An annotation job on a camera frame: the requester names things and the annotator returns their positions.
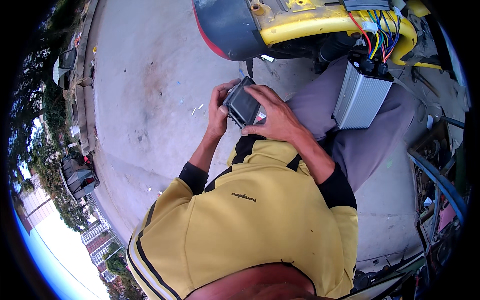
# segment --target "man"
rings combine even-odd
[[[128,247],[150,299],[339,298],[353,288],[358,244],[354,192],[402,139],[413,100],[393,85],[368,130],[334,131],[346,58],[288,104],[266,86],[245,91],[265,108],[229,168],[206,188],[227,129],[221,106],[240,80],[217,86],[205,136],[153,204]]]

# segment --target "white stripe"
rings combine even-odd
[[[149,281],[149,283],[157,290],[159,291],[165,298],[169,300],[173,300],[172,297],[163,289],[161,288],[158,284],[156,284],[156,281],[150,276],[150,273],[145,270],[143,264],[140,262],[138,259],[137,255],[135,254],[135,247],[134,244],[137,241],[138,234],[140,233],[140,228],[142,227],[142,223],[135,229],[135,234],[134,238],[132,238],[132,242],[130,243],[130,257],[134,260],[133,263],[136,265],[137,268],[140,269],[142,274],[146,277],[146,279]]]

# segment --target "yellow frame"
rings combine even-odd
[[[346,31],[349,35],[359,32],[358,27],[341,5],[325,6],[329,0],[283,0],[287,2],[288,12],[273,13],[272,9],[259,0],[253,0],[253,5],[261,9],[253,11],[255,20],[260,26],[260,35],[264,42],[271,47],[273,44],[292,40],[304,36]],[[363,19],[358,12],[352,12],[355,20],[361,25]],[[388,22],[391,30],[395,28],[390,18],[382,20]],[[417,44],[417,32],[409,20],[402,18],[400,25],[400,38],[395,46],[390,59],[397,65],[407,63],[401,58],[409,53]],[[415,66],[428,67],[441,70],[437,65],[416,63]]]

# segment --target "leg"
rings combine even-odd
[[[353,192],[377,170],[403,139],[414,116],[412,96],[393,84],[369,129],[341,131],[332,158],[340,164]]]
[[[323,140],[327,131],[336,128],[332,114],[342,89],[347,70],[347,57],[333,61],[316,80],[299,91],[288,106],[317,141]]]

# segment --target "concrete ground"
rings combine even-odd
[[[119,237],[128,241],[158,192],[179,175],[201,141],[213,87],[241,77],[239,70],[246,74],[246,68],[220,58],[207,47],[190,0],[171,2],[167,8],[155,0],[107,1],[99,30],[95,163],[101,185],[96,194],[105,217]],[[254,60],[254,79],[286,97],[317,77],[311,67],[307,59]],[[446,74],[427,70],[430,72],[449,81]],[[407,71],[400,79],[411,84]],[[420,84],[412,89],[424,95]],[[192,116],[194,108],[202,104],[204,107]],[[438,114],[437,108],[429,108],[429,113],[432,109]],[[417,119],[407,134],[407,143],[426,132],[426,120],[420,123]],[[215,153],[210,179],[226,169],[239,137],[240,130],[229,122]],[[400,144],[356,193],[358,269],[378,270],[386,261],[374,266],[372,260],[392,254],[392,262],[405,248],[420,251],[414,228],[416,192],[406,147]]]

